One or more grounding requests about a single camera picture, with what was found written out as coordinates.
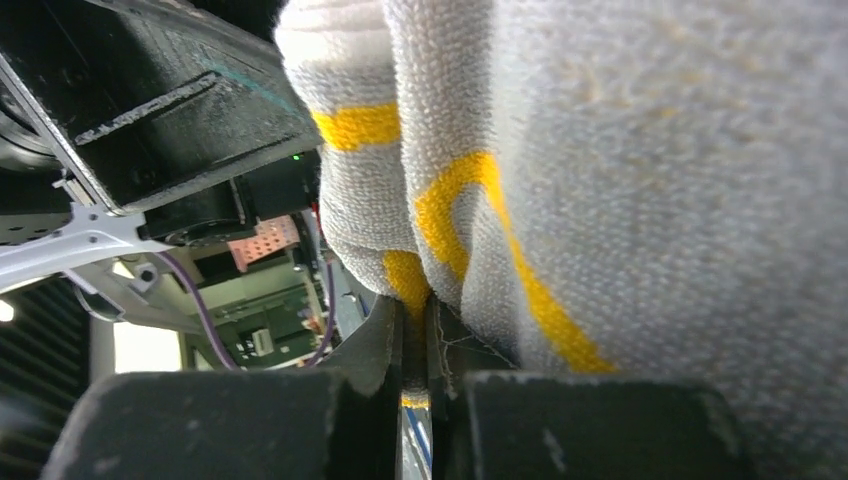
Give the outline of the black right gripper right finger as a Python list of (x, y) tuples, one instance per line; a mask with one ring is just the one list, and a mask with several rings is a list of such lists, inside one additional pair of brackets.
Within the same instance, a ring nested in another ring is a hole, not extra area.
[(437, 479), (753, 479), (725, 399), (690, 380), (520, 370), (443, 303), (425, 317)]

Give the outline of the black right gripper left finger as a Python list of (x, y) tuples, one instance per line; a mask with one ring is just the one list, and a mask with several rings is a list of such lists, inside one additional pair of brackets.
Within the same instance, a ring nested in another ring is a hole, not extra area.
[(396, 479), (405, 313), (379, 298), (313, 367), (115, 375), (75, 406), (46, 479)]

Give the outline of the yellow grey patterned towel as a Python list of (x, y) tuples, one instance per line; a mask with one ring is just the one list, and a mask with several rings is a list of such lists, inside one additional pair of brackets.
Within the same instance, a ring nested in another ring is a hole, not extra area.
[(847, 475), (843, 1), (289, 1), (320, 218), (520, 365), (695, 377), (765, 479)]

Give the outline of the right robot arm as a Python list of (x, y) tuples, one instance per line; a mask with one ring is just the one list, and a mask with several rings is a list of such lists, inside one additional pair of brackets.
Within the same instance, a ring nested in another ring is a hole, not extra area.
[[(274, 48), (185, 1), (5, 1), (1, 81), (112, 221), (316, 147)], [(692, 382), (516, 369), (430, 300), (386, 297), (321, 364), (113, 376), (47, 479), (396, 479), (426, 382), (436, 479), (752, 479), (724, 398)]]

